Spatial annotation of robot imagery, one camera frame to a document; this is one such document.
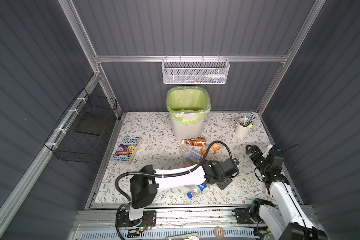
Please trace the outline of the orange cap clear bottle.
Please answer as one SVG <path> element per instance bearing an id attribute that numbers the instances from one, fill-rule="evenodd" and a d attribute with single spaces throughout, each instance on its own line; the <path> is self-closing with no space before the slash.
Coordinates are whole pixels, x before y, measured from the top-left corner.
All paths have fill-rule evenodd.
<path id="1" fill-rule="evenodd" d="M 218 143 L 215 143 L 212 145 L 211 149 L 213 149 L 214 154 L 220 149 L 220 146 Z M 202 155 L 204 156 L 206 154 L 206 150 L 202 150 Z"/>

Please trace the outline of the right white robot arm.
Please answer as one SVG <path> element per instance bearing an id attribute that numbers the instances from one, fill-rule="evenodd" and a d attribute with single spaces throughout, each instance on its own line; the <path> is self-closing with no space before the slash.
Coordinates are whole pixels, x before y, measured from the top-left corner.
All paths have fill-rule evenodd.
<path id="1" fill-rule="evenodd" d="M 260 172 L 258 180 L 277 203 L 256 198 L 249 210 L 251 219 L 264 222 L 276 240 L 327 240 L 326 233 L 317 229 L 303 212 L 287 177 L 282 174 L 283 150 L 269 145 L 262 152 L 258 146 L 247 145 L 246 154 Z"/>

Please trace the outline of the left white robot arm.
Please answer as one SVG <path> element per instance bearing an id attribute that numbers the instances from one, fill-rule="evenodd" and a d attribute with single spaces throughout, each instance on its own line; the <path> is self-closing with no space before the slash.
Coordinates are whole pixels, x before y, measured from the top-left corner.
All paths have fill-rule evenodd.
<path id="1" fill-rule="evenodd" d="M 127 198 L 129 221 L 143 218 L 145 207 L 158 193 L 183 186 L 217 185 L 225 189 L 239 174 L 239 161 L 228 158 L 223 162 L 204 160 L 197 165 L 174 170 L 158 170 L 152 165 L 138 172 L 123 173 L 115 180 L 116 190 Z"/>

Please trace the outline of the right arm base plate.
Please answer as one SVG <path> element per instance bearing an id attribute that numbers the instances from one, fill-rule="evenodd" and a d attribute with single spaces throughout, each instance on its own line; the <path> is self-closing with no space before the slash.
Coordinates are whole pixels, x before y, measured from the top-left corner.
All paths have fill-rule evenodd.
<path id="1" fill-rule="evenodd" d="M 251 214 L 251 207 L 234 209 L 237 224 L 256 224 L 257 219 Z"/>

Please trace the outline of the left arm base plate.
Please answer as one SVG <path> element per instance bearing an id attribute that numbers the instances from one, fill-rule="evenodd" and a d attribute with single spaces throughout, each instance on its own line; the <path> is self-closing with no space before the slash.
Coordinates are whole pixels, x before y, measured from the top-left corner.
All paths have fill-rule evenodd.
<path id="1" fill-rule="evenodd" d="M 116 214 L 116 222 L 119 228 L 154 227 L 156 219 L 156 211 L 144 211 L 143 217 L 136 220 L 130 220 L 129 213 L 126 210 L 121 210 Z"/>

